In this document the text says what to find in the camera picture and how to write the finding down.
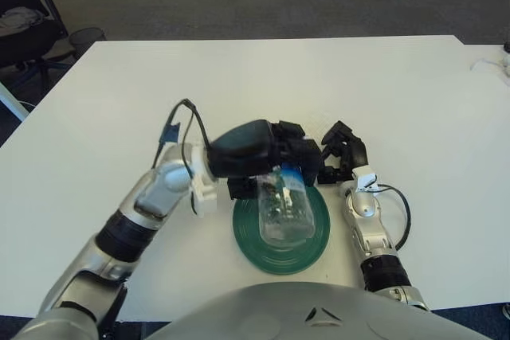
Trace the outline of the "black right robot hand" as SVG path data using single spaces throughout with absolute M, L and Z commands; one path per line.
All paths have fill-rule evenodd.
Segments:
M 340 120 L 325 134 L 321 145 L 322 165 L 317 175 L 317 183 L 320 185 L 351 181 L 353 169 L 368 165 L 367 151 L 362 139 L 354 135 L 352 129 Z M 325 164 L 330 156 L 339 159 L 338 167 Z

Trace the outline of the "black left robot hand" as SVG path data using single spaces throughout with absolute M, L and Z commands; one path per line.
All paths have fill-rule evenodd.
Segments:
M 305 137 L 301 125 L 254 120 L 227 131 L 206 151 L 210 172 L 225 178 L 232 200 L 257 197 L 256 177 L 277 166 L 296 166 L 306 186 L 312 186 L 322 166 L 321 150 Z

